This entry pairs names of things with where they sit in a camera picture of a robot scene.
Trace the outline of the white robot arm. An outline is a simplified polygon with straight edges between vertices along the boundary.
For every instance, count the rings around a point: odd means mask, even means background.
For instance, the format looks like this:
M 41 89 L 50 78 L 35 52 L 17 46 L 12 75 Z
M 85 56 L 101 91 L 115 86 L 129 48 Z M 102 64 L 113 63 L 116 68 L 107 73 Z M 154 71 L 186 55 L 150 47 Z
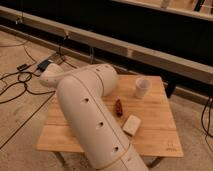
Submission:
M 96 171 L 149 171 L 102 100 L 117 82 L 109 64 L 65 71 L 52 63 L 40 76 L 41 84 L 56 89 L 61 111 Z

